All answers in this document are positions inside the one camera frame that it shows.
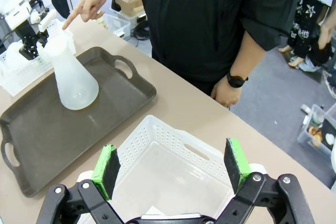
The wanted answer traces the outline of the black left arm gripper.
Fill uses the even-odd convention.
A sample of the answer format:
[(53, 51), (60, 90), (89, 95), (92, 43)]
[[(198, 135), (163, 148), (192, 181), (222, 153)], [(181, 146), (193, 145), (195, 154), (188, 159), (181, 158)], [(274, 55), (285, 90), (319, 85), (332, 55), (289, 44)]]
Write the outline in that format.
[(27, 60), (34, 60), (39, 56), (36, 38), (38, 38), (37, 41), (41, 46), (45, 47), (49, 37), (48, 31), (39, 31), (36, 33), (34, 27), (35, 26), (30, 24), (29, 21), (24, 21), (15, 29), (15, 33), (23, 42), (23, 45), (19, 49), (19, 53)]

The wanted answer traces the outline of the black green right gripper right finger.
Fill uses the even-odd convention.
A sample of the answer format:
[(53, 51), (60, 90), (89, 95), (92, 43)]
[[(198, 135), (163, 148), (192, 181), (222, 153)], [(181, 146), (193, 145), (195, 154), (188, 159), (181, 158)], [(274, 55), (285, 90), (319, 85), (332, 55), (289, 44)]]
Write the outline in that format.
[(277, 179), (253, 172), (237, 139), (227, 138), (224, 164), (235, 196), (215, 223), (245, 223), (255, 207), (267, 208), (273, 223), (314, 223), (314, 218), (293, 174)]

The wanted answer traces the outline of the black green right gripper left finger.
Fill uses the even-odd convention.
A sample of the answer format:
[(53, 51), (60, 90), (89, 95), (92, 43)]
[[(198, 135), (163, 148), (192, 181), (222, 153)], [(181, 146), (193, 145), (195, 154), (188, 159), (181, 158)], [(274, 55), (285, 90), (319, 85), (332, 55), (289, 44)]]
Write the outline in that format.
[(56, 184), (48, 190), (37, 223), (78, 223), (90, 214), (95, 223), (123, 223), (108, 203), (121, 165), (114, 145), (105, 145), (89, 179), (68, 188)]

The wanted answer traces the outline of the person's right hand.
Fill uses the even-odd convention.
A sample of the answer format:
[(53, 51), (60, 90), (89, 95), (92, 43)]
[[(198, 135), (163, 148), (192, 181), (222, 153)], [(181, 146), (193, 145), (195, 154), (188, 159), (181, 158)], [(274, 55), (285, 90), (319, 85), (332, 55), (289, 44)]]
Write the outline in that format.
[(80, 16), (83, 22), (102, 17), (104, 11), (100, 11), (100, 8), (105, 2), (106, 0), (80, 0), (65, 20), (62, 29), (65, 30), (68, 28), (77, 16)]

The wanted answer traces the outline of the person's left hand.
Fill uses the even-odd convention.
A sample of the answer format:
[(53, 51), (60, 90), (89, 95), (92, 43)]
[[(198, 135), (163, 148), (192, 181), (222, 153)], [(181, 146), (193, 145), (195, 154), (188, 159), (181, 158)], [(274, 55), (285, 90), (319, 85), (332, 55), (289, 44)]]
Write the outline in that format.
[(214, 85), (211, 98), (222, 106), (230, 108), (238, 102), (241, 92), (242, 88), (233, 88), (225, 76)]

